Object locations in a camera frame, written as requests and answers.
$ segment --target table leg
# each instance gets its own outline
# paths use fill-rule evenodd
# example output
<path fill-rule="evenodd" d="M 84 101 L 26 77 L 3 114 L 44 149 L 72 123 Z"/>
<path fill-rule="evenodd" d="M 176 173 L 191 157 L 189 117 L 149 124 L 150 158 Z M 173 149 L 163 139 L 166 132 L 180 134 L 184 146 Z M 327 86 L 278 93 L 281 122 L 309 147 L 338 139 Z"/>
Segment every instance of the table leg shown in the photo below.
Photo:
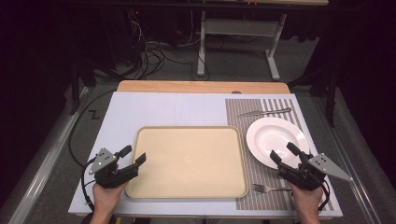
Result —
<path fill-rule="evenodd" d="M 198 53 L 198 71 L 197 76 L 203 77 L 205 74 L 205 12 L 202 12 L 201 17 L 201 41 Z"/>
<path fill-rule="evenodd" d="M 267 49 L 265 51 L 265 56 L 267 58 L 268 65 L 270 67 L 272 79 L 275 81 L 280 80 L 279 73 L 277 72 L 275 60 L 274 60 L 274 53 L 276 50 L 277 43 L 279 42 L 280 35 L 282 34 L 283 26 L 285 25 L 287 14 L 282 14 L 280 16 L 279 24 L 276 27 L 276 31 L 273 37 L 273 44 L 271 49 Z"/>

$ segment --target black curtain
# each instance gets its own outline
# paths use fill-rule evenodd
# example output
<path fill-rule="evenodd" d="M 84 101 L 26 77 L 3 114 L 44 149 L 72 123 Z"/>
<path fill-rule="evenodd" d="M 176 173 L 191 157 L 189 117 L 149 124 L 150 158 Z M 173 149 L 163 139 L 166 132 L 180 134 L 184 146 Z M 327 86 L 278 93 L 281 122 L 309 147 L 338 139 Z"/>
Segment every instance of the black curtain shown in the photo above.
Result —
<path fill-rule="evenodd" d="M 69 75 L 48 1 L 0 5 L 0 205 L 64 108 Z"/>
<path fill-rule="evenodd" d="M 359 45 L 340 67 L 338 87 L 361 134 L 396 189 L 394 1 L 376 1 Z"/>

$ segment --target hand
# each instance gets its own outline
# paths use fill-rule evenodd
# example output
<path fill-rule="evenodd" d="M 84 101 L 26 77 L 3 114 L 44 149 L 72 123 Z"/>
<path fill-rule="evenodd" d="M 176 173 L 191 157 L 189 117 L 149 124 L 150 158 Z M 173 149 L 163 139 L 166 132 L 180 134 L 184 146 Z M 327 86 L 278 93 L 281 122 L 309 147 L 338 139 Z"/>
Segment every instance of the hand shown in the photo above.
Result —
<path fill-rule="evenodd" d="M 95 211 L 93 212 L 91 223 L 108 224 L 111 217 L 113 216 L 117 204 L 119 203 L 121 193 L 123 192 L 127 184 L 128 182 L 114 189 L 104 189 L 98 184 L 93 185 L 92 191 Z"/>
<path fill-rule="evenodd" d="M 323 195 L 322 188 L 317 188 L 313 191 L 299 189 L 290 182 L 289 186 L 293 192 L 294 205 L 300 222 L 302 224 L 320 223 L 318 219 L 318 206 Z"/>

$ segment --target plate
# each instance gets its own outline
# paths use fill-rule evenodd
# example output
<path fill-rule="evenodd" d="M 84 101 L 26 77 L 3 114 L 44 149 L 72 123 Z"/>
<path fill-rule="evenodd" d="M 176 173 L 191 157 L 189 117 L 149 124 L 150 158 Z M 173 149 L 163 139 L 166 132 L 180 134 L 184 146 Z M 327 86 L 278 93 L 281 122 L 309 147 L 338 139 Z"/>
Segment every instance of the plate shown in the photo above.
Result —
<path fill-rule="evenodd" d="M 277 169 L 277 165 L 270 158 L 274 150 L 283 163 L 297 168 L 301 163 L 298 156 L 294 156 L 286 147 L 292 142 L 301 151 L 309 153 L 308 141 L 303 132 L 285 119 L 263 118 L 254 121 L 247 129 L 247 146 L 253 156 L 262 164 Z"/>

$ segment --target wooden table edge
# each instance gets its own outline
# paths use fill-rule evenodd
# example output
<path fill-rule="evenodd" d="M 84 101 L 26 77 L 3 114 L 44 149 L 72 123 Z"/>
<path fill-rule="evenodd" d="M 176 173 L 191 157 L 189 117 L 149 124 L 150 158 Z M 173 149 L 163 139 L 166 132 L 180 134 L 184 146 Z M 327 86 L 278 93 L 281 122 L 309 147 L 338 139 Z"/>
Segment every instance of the wooden table edge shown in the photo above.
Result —
<path fill-rule="evenodd" d="M 117 91 L 131 92 L 186 92 L 186 93 L 244 93 L 289 94 L 282 82 L 224 82 L 224 81 L 162 81 L 124 80 Z"/>

